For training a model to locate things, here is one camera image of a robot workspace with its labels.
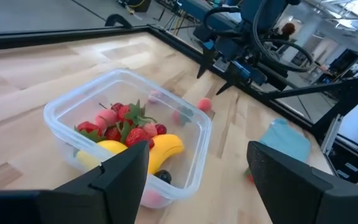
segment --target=wooden table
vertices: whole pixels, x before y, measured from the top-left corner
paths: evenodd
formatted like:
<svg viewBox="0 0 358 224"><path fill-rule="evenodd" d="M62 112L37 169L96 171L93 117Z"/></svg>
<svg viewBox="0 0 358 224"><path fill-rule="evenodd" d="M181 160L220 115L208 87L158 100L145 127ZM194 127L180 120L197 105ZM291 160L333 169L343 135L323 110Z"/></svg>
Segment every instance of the wooden table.
<svg viewBox="0 0 358 224"><path fill-rule="evenodd" d="M0 189L53 189L79 176L63 161L44 125L50 100L100 74L129 68L192 104L209 97L213 121L197 193L163 210L141 207L137 223L271 223L254 185L244 180L247 142L280 115L236 88L215 96L224 81L149 34L0 50ZM331 173L314 137L309 163Z"/></svg>

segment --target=red ball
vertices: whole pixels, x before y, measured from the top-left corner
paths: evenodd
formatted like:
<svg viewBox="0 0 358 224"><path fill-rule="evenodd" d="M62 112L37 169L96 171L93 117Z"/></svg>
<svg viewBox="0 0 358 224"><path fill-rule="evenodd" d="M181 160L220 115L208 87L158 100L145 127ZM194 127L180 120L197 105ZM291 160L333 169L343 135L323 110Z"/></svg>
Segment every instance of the red ball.
<svg viewBox="0 0 358 224"><path fill-rule="evenodd" d="M157 134L166 134L167 128L163 124L156 124L155 128L157 129Z"/></svg>
<svg viewBox="0 0 358 224"><path fill-rule="evenodd" d="M117 113L113 110L101 110L94 118L94 123L101 129L106 129L109 126L113 126L117 123Z"/></svg>
<svg viewBox="0 0 358 224"><path fill-rule="evenodd" d="M208 112L210 109L212 109L212 102L208 98L202 98L198 102L197 108L204 112Z"/></svg>
<svg viewBox="0 0 358 224"><path fill-rule="evenodd" d="M154 140L153 139L150 139L149 141L149 150L152 150L152 148L155 146L154 144Z"/></svg>

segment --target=metal frame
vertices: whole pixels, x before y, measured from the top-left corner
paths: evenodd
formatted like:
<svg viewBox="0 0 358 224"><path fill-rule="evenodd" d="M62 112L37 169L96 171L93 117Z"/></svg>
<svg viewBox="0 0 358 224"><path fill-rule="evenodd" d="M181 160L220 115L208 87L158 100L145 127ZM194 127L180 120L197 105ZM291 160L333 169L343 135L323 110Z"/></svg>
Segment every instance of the metal frame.
<svg viewBox="0 0 358 224"><path fill-rule="evenodd" d="M358 21L358 17L342 17L342 18L328 18L326 20L334 20L334 21L338 21L338 20L350 20L350 21Z"/></svg>
<svg viewBox="0 0 358 224"><path fill-rule="evenodd" d="M354 2L355 0L323 0L321 3L327 3L327 4L339 4L339 3L349 3Z"/></svg>
<svg viewBox="0 0 358 224"><path fill-rule="evenodd" d="M343 116L337 115L335 119L333 119L331 125L328 128L326 137L324 138L323 143L321 143L321 151L329 156L329 153L333 149L334 141L336 136L338 135L339 127L341 126Z"/></svg>
<svg viewBox="0 0 358 224"><path fill-rule="evenodd" d="M349 88L351 86L358 85L358 78L350 78L347 80L341 80L334 83L320 84L302 88L296 88L293 90L283 90L283 91L271 91L265 93L264 96L268 99L279 99L290 96L299 96L310 93L319 93L322 91L335 90L338 88Z"/></svg>
<svg viewBox="0 0 358 224"><path fill-rule="evenodd" d="M156 38L165 42L169 46L183 53L187 57L191 58L197 63L201 63L203 56L202 53L190 47L188 44L176 38L171 33L167 32L163 28L155 25L138 26L131 29L123 29L122 27L108 27L99 29L80 29L80 30L50 30L50 31L38 31L38 32L17 32L17 33L0 33L0 49L11 49L17 47L28 47L33 45L43 44L55 44L60 42L76 41L83 39L92 39L99 37L109 37L115 35L126 35L136 34L140 32L148 32ZM230 77L225 76L224 72L218 68L210 65L208 70L215 73L217 76L224 80L228 80ZM242 82L236 83L235 87L247 93L251 97L263 103L265 106L271 108L277 113L281 114L286 119L295 123L299 127L313 134L316 139L321 142L324 139L326 132L328 131L329 124L339 114L344 116L351 109L358 104L358 80L351 82L346 81L345 84L331 84L331 85L318 85L312 88L299 88L297 90L288 90L281 93L262 93L258 90L253 89L251 86L247 86ZM345 96L346 100L342 100L337 103L328 113L326 113L316 124L313 124L310 120L302 117L297 112L293 111L289 107L285 106L281 102L277 101L276 98L314 93L317 91L330 90L337 88L338 86L347 85L349 91ZM336 147L348 147L341 144L341 142L335 141Z"/></svg>

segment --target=clear plastic container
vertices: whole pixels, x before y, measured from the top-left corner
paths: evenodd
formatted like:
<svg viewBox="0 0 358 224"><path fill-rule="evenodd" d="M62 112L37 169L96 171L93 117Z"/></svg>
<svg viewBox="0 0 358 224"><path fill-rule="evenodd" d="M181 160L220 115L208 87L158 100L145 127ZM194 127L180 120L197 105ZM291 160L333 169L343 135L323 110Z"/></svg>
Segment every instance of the clear plastic container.
<svg viewBox="0 0 358 224"><path fill-rule="evenodd" d="M150 92L157 90L160 94L153 97L154 103L148 101ZM149 208L162 208L174 200L193 195L200 186L211 134L211 120L205 113L190 105L176 95L164 90L159 85L136 75L128 70L114 70L89 83L72 90L45 107L46 124L56 136L57 143L67 162L83 172L87 169L75 157L78 150L87 152L99 161L109 159L112 154L73 130L74 126L84 121L93 121L102 107L110 103L145 104L146 116L155 118L164 124L168 133L176 134L185 145L185 150L172 156L160 169L168 170L172 183L168 184L154 175L147 177L141 204ZM184 126L174 123L174 111L187 108L193 112L186 116L190 122Z"/></svg>

